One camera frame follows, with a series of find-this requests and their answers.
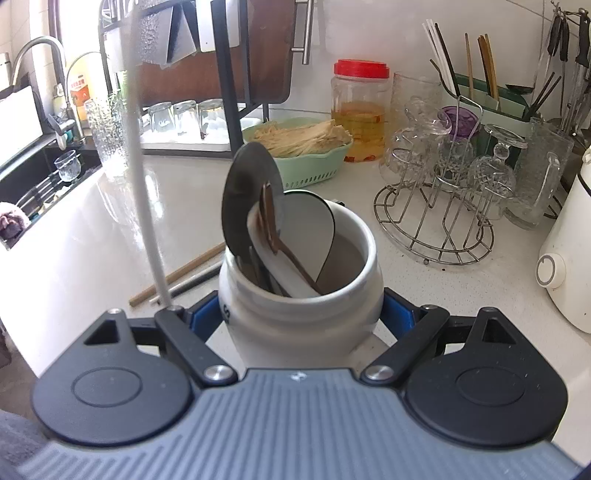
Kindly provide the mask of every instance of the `gray towel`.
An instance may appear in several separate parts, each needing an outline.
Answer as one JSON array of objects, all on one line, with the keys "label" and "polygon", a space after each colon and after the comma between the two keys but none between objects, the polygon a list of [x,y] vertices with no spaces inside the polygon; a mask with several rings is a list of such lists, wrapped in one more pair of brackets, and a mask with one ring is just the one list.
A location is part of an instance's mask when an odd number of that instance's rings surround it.
[{"label": "gray towel", "polygon": [[35,423],[0,410],[0,458],[14,466],[20,465],[46,443],[47,438]]}]

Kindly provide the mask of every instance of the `kitchen knife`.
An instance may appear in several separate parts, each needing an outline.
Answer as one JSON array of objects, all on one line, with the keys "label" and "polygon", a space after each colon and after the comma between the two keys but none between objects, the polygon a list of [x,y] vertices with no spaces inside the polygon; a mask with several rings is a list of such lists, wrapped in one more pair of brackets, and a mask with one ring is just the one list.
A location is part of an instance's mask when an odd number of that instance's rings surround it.
[{"label": "kitchen knife", "polygon": [[561,39],[560,39],[560,61],[562,62],[562,85],[560,87],[560,116],[563,112],[564,104],[564,79],[566,78],[566,63],[569,60],[569,22],[564,17],[561,20]]},{"label": "kitchen knife", "polygon": [[577,63],[573,73],[573,90],[570,93],[569,103],[567,108],[569,109],[566,115],[563,117],[560,124],[560,129],[569,133],[574,119],[574,115],[580,106],[582,97],[584,94],[585,84],[585,73],[589,68],[589,15],[586,11],[581,13],[579,21],[579,53],[575,58]]}]

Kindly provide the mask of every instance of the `gray ribbed robot base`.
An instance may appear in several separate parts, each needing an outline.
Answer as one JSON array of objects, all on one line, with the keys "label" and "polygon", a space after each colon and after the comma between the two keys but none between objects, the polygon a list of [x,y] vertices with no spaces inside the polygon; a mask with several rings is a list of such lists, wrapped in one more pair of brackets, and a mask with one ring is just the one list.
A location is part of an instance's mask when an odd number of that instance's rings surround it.
[{"label": "gray ribbed robot base", "polygon": [[19,468],[32,480],[567,480],[581,468],[550,442],[512,450],[449,443],[390,389],[348,370],[250,370],[199,396],[145,442],[90,449],[51,442]]}]

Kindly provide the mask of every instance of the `purple lid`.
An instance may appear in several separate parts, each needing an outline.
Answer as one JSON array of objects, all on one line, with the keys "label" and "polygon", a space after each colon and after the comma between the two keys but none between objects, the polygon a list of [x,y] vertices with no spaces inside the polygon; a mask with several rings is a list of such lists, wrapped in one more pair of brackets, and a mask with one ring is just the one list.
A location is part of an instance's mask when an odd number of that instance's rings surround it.
[{"label": "purple lid", "polygon": [[478,117],[476,116],[476,114],[471,112],[467,108],[460,107],[460,118],[458,120],[456,120],[456,112],[458,111],[457,106],[450,105],[442,108],[442,110],[452,121],[452,131],[450,132],[450,136],[452,138],[456,132],[456,124],[458,124],[457,137],[468,138],[470,136],[470,133],[472,132],[472,129],[474,129],[474,125],[478,123]]}]

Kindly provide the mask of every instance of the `plastic jar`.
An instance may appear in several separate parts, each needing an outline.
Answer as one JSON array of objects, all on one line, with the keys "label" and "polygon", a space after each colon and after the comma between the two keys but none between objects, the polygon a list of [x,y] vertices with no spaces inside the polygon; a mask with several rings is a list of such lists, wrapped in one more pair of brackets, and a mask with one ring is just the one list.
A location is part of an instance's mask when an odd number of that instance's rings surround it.
[{"label": "plastic jar", "polygon": [[378,61],[341,59],[334,72],[331,115],[354,139],[345,161],[383,157],[390,69]]}]

